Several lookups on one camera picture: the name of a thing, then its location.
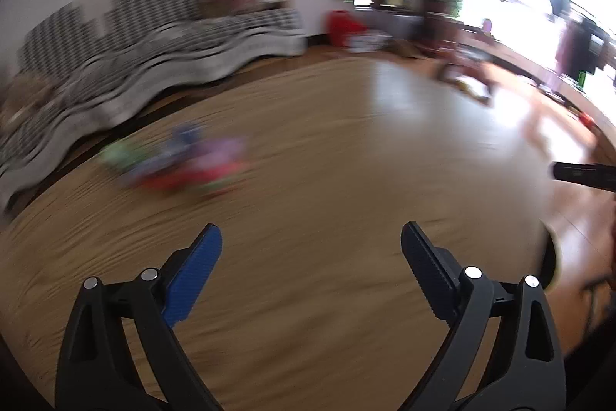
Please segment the red candy wrapper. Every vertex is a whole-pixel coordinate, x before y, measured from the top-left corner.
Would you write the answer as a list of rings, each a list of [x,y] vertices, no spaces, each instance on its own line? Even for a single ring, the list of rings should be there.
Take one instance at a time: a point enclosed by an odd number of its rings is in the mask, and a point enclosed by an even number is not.
[[[214,195],[235,186],[248,169],[243,161],[227,162],[210,168],[184,165],[171,171],[154,174],[139,181],[138,187],[165,194],[195,192]]]

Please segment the purple wrapper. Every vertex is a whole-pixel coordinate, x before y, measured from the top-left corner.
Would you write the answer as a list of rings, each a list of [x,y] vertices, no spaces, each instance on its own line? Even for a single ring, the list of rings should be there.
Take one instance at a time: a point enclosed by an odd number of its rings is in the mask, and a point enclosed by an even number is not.
[[[240,161],[245,152],[245,139],[226,137],[202,140],[196,147],[194,162],[203,169],[213,169]]]

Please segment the blue wrapper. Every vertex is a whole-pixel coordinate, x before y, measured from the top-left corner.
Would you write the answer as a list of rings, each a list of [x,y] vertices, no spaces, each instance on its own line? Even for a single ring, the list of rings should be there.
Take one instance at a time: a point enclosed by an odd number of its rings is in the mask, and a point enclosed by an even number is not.
[[[144,161],[132,168],[136,179],[159,174],[189,159],[198,144],[203,131],[196,123],[184,123],[174,127],[170,136],[147,151]]]

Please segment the green candy wrapper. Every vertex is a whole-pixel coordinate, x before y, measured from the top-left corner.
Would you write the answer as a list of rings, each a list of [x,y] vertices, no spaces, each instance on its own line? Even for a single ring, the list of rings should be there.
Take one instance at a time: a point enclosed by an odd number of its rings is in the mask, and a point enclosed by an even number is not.
[[[140,174],[144,163],[153,155],[149,148],[124,139],[102,148],[98,155],[98,162],[118,175]]]

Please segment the hanging dark clothes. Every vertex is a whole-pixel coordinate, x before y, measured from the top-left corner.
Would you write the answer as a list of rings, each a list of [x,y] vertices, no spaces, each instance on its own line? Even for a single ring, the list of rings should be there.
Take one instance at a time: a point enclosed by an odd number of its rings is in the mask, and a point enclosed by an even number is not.
[[[582,91],[588,75],[615,67],[615,40],[589,16],[571,17],[570,0],[549,0],[554,17],[566,22],[556,50],[556,73],[568,77]]]

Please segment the pink toy tricycle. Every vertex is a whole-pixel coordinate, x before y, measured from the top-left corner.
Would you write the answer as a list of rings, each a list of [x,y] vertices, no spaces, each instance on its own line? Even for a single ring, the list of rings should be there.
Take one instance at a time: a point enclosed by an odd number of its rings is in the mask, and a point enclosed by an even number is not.
[[[457,52],[445,52],[442,61],[435,72],[434,79],[451,87],[456,87],[462,93],[484,105],[491,105],[494,98],[496,81],[487,74],[480,60],[469,59]],[[474,93],[468,80],[472,79],[484,88],[480,94]]]

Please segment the beige knitted cushion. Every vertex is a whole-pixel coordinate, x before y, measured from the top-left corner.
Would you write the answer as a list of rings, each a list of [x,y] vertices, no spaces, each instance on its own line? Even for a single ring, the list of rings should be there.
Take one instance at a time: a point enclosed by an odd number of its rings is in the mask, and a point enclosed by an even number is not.
[[[1,132],[10,134],[49,101],[53,82],[43,74],[20,72],[1,96]]]

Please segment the red plastic bag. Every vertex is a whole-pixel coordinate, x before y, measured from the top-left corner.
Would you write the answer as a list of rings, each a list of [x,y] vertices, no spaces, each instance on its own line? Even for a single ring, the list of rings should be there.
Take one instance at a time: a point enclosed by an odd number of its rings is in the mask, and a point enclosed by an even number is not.
[[[350,37],[364,34],[368,27],[361,23],[352,12],[347,10],[331,10],[326,16],[326,32],[329,43],[334,47],[348,46]]]

